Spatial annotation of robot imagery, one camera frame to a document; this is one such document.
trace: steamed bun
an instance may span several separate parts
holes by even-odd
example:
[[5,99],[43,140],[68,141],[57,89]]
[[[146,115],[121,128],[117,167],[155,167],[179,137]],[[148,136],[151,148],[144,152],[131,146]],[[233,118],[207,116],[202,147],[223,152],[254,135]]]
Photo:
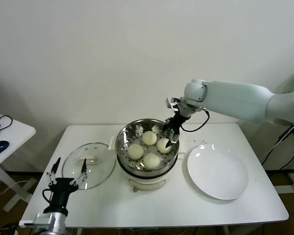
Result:
[[137,160],[143,156],[144,150],[139,144],[135,143],[128,148],[127,153],[130,159]]
[[146,145],[154,145],[157,142],[157,135],[152,131],[146,131],[143,133],[143,143]]
[[160,153],[170,153],[172,150],[172,145],[166,148],[166,144],[168,143],[169,139],[167,138],[163,138],[161,140],[158,141],[157,143],[157,148],[159,150]]
[[158,168],[160,165],[160,158],[153,154],[149,153],[146,156],[144,156],[144,166],[148,170],[154,170]]

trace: white wall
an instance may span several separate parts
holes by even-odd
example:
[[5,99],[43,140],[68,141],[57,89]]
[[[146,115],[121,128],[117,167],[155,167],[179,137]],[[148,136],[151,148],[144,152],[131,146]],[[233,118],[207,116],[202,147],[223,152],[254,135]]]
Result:
[[0,112],[37,130],[5,166],[44,170],[70,124],[165,119],[193,78],[276,91],[293,73],[294,0],[1,0]]

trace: metal rim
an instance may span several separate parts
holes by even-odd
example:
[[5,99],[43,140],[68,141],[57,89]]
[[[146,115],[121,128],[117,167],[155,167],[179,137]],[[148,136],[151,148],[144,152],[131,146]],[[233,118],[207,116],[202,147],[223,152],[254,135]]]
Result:
[[160,177],[160,176],[163,176],[163,175],[167,174],[170,170],[172,170],[172,168],[174,167],[174,165],[175,165],[176,162],[177,162],[177,157],[176,157],[176,159],[175,159],[174,163],[172,164],[171,168],[169,168],[167,171],[165,171],[165,172],[163,172],[163,173],[161,173],[161,174],[159,174],[159,175],[154,175],[154,176],[140,176],[140,175],[135,175],[133,172],[128,171],[128,170],[123,166],[123,164],[121,163],[119,157],[117,157],[117,158],[118,158],[118,162],[119,162],[120,167],[121,167],[122,170],[124,170],[127,174],[129,174],[129,175],[131,175],[131,176],[133,176],[133,177],[136,177],[136,178],[139,178],[139,179],[145,179],[145,180],[150,180],[150,179],[158,178],[158,177]]
[[144,125],[145,124],[144,122],[145,123],[151,122],[151,123],[154,123],[155,125],[160,126],[160,127],[158,127],[159,128],[158,131],[160,131],[160,133],[162,132],[162,129],[160,129],[161,126],[165,124],[163,121],[160,121],[160,120],[156,120],[156,119],[152,119],[152,118],[145,118],[145,119],[139,119],[139,120],[132,121],[131,123],[124,126],[116,137],[115,146],[116,146],[116,152],[117,152],[117,159],[118,159],[120,166],[122,167],[122,169],[126,173],[128,173],[134,177],[141,178],[141,179],[153,179],[153,178],[156,178],[156,177],[159,177],[161,175],[166,174],[175,165],[176,160],[177,160],[179,143],[177,143],[178,144],[177,150],[174,153],[174,155],[171,156],[170,161],[164,162],[162,167],[159,169],[155,169],[155,170],[144,169],[143,171],[141,171],[141,170],[137,170],[137,169],[133,168],[130,165],[127,165],[123,159],[124,153],[123,153],[122,138],[123,138],[124,132],[128,132],[128,129],[131,128],[131,126]]

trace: table leg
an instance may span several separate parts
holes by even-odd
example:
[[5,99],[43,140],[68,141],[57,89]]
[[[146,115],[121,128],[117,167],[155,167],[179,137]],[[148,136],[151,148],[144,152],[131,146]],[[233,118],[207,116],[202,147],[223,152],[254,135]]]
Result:
[[241,225],[239,228],[234,230],[230,235],[247,235],[257,229],[258,227],[262,226],[263,224],[246,224]]
[[36,179],[31,178],[23,187],[21,187],[18,184],[15,184],[15,181],[1,168],[0,180],[4,182],[8,187],[11,187],[11,189],[17,194],[14,195],[13,198],[3,207],[4,211],[6,212],[9,212],[21,199],[29,203],[32,195],[27,192],[27,190],[29,190],[37,182]]

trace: stainless steel steamer basket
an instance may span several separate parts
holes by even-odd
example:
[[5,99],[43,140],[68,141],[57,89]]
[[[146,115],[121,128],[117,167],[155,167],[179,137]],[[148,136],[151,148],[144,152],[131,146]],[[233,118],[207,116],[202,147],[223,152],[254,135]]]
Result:
[[[116,152],[118,161],[122,169],[128,174],[141,179],[153,179],[166,174],[174,166],[177,160],[179,142],[173,145],[173,149],[168,154],[162,154],[157,149],[157,143],[147,146],[142,141],[142,135],[146,131],[153,131],[157,135],[157,141],[165,138],[162,128],[165,123],[155,119],[141,119],[126,125],[118,134],[116,139]],[[127,149],[131,144],[140,144],[144,149],[144,155],[139,160],[131,160],[128,157]],[[160,157],[160,166],[155,170],[144,168],[144,156],[154,153]]]

